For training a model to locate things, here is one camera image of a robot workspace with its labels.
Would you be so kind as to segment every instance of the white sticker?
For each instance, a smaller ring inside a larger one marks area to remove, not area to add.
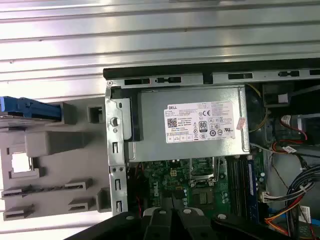
[[[237,130],[242,130],[245,126],[246,118],[245,117],[239,117],[238,124],[236,125]]]
[[[278,95],[278,102],[280,104],[287,104],[288,100],[288,93]]]
[[[285,150],[287,153],[290,153],[290,154],[295,153],[297,151],[291,146],[283,146],[282,149]]]
[[[168,105],[164,125],[167,144],[235,138],[230,101]]]
[[[311,215],[310,215],[310,207],[308,206],[300,206],[300,211],[299,211],[299,221],[301,222],[306,222],[308,224],[311,223]]]
[[[290,115],[284,115],[283,117],[281,117],[281,122],[290,126],[290,119],[291,119]]]

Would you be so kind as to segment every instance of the barcode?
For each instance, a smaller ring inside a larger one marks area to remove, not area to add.
[[[178,127],[176,118],[168,118],[167,122],[168,122],[168,128],[176,128],[176,127]]]
[[[304,223],[307,221],[309,224],[311,223],[310,207],[300,206],[299,221]]]

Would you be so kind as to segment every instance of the warning label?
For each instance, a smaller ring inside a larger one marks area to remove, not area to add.
[[[235,138],[230,101],[168,105],[164,110],[164,122],[168,144]]]

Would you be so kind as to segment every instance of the qr code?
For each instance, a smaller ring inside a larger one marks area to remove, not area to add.
[[[168,128],[178,127],[176,118],[168,118],[167,121],[168,121]]]

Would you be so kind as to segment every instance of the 80 plus logo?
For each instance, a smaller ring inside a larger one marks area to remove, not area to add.
[[[208,132],[208,124],[207,124],[206,121],[200,121],[199,122],[199,132],[200,133]]]

